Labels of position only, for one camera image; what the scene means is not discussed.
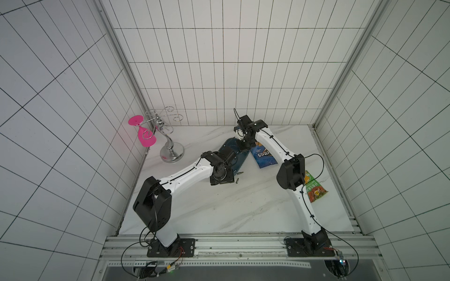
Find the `teal plastic storage box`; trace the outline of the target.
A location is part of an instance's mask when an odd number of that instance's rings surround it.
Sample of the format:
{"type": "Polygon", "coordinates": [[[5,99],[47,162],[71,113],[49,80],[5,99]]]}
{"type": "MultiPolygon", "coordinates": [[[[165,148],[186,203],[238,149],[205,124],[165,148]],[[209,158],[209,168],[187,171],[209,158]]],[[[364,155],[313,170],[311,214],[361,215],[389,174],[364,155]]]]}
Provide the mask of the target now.
{"type": "Polygon", "coordinates": [[[229,138],[225,141],[225,143],[220,147],[219,152],[225,154],[228,149],[232,149],[236,154],[234,159],[231,161],[231,167],[233,171],[233,175],[236,176],[245,162],[250,151],[242,151],[238,145],[239,140],[236,138],[229,138]]]}

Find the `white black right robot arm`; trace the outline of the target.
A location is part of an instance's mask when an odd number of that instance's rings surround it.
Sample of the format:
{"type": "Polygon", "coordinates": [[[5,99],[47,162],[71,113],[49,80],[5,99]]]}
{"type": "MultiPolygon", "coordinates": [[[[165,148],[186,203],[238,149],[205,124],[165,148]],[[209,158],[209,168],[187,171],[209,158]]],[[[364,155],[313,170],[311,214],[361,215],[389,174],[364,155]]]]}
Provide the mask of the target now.
{"type": "Polygon", "coordinates": [[[262,144],[269,150],[280,169],[276,175],[278,185],[291,196],[300,218],[303,243],[301,248],[308,255],[313,255],[325,246],[328,240],[326,230],[317,222],[312,204],[306,190],[305,157],[296,154],[271,132],[268,125],[262,121],[252,121],[247,115],[236,116],[236,135],[238,147],[246,151],[262,144]]]}

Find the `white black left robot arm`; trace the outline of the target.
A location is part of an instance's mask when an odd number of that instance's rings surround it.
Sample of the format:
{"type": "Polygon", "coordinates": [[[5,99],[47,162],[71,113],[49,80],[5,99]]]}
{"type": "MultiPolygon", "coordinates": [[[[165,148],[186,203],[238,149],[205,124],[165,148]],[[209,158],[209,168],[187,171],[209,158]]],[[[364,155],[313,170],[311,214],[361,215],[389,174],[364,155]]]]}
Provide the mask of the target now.
{"type": "Polygon", "coordinates": [[[182,247],[182,239],[172,222],[172,211],[188,189],[202,181],[212,186],[234,183],[241,165],[242,153],[228,146],[219,151],[201,154],[193,164],[170,176],[147,178],[132,209],[153,234],[149,248],[151,256],[174,255],[182,247]]]}

